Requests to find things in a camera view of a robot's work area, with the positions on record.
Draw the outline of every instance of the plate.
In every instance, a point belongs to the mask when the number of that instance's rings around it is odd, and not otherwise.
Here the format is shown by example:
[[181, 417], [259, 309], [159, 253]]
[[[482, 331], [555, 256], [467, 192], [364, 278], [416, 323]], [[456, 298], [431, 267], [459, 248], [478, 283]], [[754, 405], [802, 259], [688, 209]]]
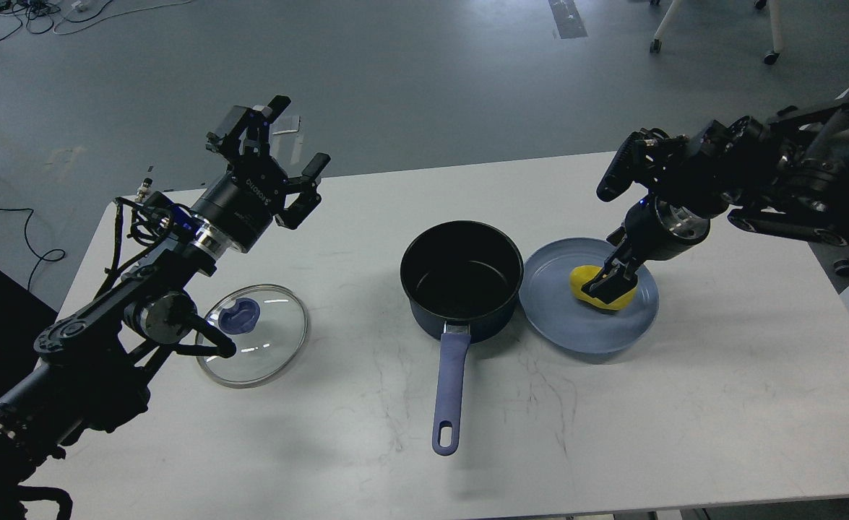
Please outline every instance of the plate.
[[633, 345], [649, 330], [658, 313], [658, 288], [645, 266], [636, 271], [636, 296], [618, 312], [597, 311], [572, 294], [572, 270], [602, 266], [611, 253], [613, 246], [604, 240], [572, 238], [546, 244], [527, 260], [520, 304], [540, 335], [573, 352], [610, 353]]

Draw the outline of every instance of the white table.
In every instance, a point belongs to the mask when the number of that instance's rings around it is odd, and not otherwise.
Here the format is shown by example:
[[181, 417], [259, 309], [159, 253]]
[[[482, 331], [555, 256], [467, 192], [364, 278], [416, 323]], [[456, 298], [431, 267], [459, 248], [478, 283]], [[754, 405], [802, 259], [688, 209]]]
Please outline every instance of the white table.
[[[612, 359], [557, 348], [518, 310], [470, 350], [460, 450], [431, 451], [438, 344], [402, 292], [405, 247], [447, 220], [497, 226], [525, 259], [563, 237], [603, 237], [641, 194], [596, 200], [611, 157], [324, 180], [302, 227], [272, 227], [187, 286], [202, 312], [237, 287], [294, 290], [311, 332], [289, 368], [227, 389], [173, 357], [147, 414], [111, 435], [88, 431], [30, 483], [66, 488], [74, 517], [98, 520], [552, 516], [849, 497], [849, 313], [806, 244], [723, 220], [700, 246], [648, 264], [658, 318]], [[61, 312], [100, 283], [112, 216]]]

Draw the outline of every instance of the caster wheel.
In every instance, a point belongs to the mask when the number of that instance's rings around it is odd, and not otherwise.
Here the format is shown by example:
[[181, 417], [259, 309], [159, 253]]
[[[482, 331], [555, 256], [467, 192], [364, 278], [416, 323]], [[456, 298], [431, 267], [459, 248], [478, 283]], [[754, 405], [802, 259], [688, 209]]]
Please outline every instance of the caster wheel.
[[832, 267], [835, 269], [835, 274], [840, 277], [849, 277], [849, 261], [848, 258], [842, 258], [841, 260], [836, 260]]

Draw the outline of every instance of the floor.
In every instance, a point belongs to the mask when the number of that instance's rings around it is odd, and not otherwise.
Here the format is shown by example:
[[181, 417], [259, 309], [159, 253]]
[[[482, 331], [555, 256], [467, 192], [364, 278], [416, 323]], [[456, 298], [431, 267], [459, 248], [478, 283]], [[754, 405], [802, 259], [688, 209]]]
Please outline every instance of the floor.
[[[31, 289], [60, 307], [104, 205], [141, 178], [165, 190], [220, 175], [205, 134], [236, 103], [289, 95], [301, 127], [275, 145], [281, 165], [295, 174], [328, 152], [325, 175], [341, 176], [609, 151], [639, 127], [692, 133], [849, 86], [849, 0], [783, 0], [774, 66], [767, 11], [746, 0], [686, 2], [659, 55], [647, 51], [668, 1], [576, 0], [579, 38], [560, 37], [559, 4], [197, 1], [71, 36], [15, 34], [0, 43], [0, 205], [35, 208], [35, 250], [67, 250]], [[25, 285], [24, 218], [0, 212], [0, 269]], [[273, 233], [288, 231], [263, 240]], [[828, 267], [842, 251], [815, 253]], [[849, 518], [849, 500], [708, 511]]]

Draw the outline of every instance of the yellow object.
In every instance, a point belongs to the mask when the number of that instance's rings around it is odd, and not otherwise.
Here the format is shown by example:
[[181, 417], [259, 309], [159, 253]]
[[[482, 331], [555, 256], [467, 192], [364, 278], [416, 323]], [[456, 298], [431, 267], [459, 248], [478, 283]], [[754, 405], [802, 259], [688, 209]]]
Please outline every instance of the yellow object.
[[626, 308], [626, 306], [633, 301], [633, 296], [636, 296], [635, 286], [626, 292], [626, 294], [620, 296], [616, 300], [613, 300], [611, 303], [604, 303], [601, 300], [592, 298], [587, 293], [583, 292], [582, 286], [593, 279], [593, 277], [596, 277], [599, 272], [600, 266], [575, 267], [575, 269], [572, 270], [572, 273], [569, 273], [569, 287], [572, 289], [572, 294], [574, 294], [577, 299], [582, 300], [582, 302], [587, 302], [592, 304], [592, 306], [606, 311], [619, 311], [620, 309]]

